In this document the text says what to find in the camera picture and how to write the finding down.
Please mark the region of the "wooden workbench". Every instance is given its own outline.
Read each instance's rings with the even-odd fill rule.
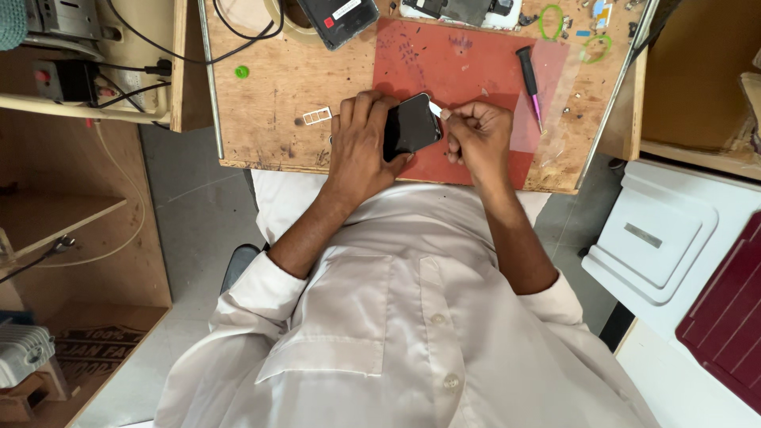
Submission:
[[[594,1],[584,8],[585,0],[560,0],[558,5],[574,20],[563,42],[583,44],[589,37],[576,36],[593,23]],[[381,16],[388,16],[390,0],[376,0]],[[616,81],[629,52],[629,22],[639,22],[645,3],[631,10],[625,1],[613,4],[611,24],[604,31],[613,41],[602,60],[582,64],[568,99],[569,113],[563,114],[560,126],[562,152],[552,161],[543,162],[549,149],[540,144],[529,171],[525,190],[576,193],[576,185],[590,154],[595,136],[603,121]],[[215,16],[212,0],[205,0],[212,57],[216,58],[242,44]],[[524,0],[525,15],[539,14],[547,5]],[[554,15],[547,12],[547,17]],[[393,18],[406,19],[398,9]],[[554,33],[557,20],[546,19],[546,32]],[[428,24],[441,24],[433,19]],[[253,30],[239,28],[245,34]],[[539,23],[523,27],[520,32],[503,32],[520,37],[541,38]],[[376,24],[335,52],[322,44],[303,44],[291,40],[264,40],[215,64],[214,79],[218,102],[219,126],[224,149],[220,164],[238,168],[273,169],[326,173],[330,163],[330,122],[305,126],[301,115],[330,106],[338,113],[342,99],[371,88],[375,58]],[[590,54],[602,45],[591,46]],[[245,65],[250,77],[237,78],[234,69]]]

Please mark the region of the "shirt button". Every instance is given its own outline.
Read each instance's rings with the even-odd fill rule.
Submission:
[[[450,392],[455,392],[459,384],[460,378],[458,378],[454,373],[450,373],[446,378],[444,378],[444,388],[448,389]]]

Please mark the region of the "teal cloth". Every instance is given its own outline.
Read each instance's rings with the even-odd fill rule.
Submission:
[[[27,36],[24,0],[0,0],[0,50],[11,50]]]

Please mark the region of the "black screwdriver handle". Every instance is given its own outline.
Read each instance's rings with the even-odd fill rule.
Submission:
[[[522,47],[515,51],[515,55],[521,60],[521,68],[524,73],[524,81],[526,82],[526,90],[529,97],[537,94],[537,80],[533,76],[533,66],[531,66],[531,57],[528,54],[531,46]]]

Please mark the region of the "gray floor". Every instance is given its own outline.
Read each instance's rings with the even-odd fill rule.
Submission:
[[[174,309],[79,417],[79,428],[152,419],[169,368],[209,331],[232,251],[264,245],[243,175],[219,165],[212,129],[176,134],[141,126],[141,134]],[[577,196],[552,195],[535,228],[595,334],[616,300],[581,268],[576,253],[594,243],[620,191],[609,160],[595,158]]]

